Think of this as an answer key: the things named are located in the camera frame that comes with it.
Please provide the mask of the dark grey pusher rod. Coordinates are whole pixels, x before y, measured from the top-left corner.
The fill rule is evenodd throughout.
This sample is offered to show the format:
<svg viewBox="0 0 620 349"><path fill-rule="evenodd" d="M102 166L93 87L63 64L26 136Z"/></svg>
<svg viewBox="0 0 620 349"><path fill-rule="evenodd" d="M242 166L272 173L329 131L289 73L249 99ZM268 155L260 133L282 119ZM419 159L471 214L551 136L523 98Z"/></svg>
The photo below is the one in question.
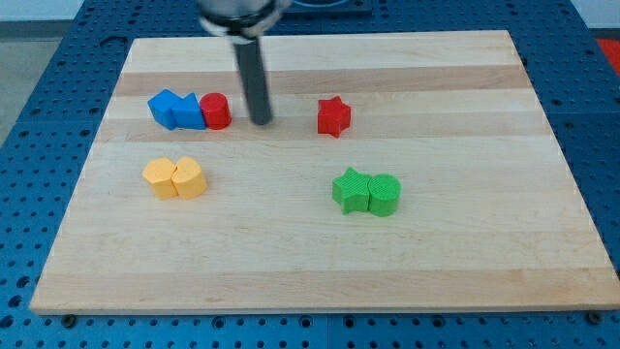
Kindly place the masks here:
<svg viewBox="0 0 620 349"><path fill-rule="evenodd" d="M234 44L233 50L249 118L255 125L265 126L273 115L261 42L255 39L247 44Z"/></svg>

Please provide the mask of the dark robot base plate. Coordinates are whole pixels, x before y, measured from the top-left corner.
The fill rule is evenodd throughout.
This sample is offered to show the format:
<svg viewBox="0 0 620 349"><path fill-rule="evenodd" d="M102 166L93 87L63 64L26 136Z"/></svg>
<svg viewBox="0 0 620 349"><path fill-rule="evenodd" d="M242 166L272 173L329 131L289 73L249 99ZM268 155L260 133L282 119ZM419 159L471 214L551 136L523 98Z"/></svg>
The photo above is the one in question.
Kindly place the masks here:
<svg viewBox="0 0 620 349"><path fill-rule="evenodd" d="M372 11L372 0L293 0L284 15L368 15Z"/></svg>

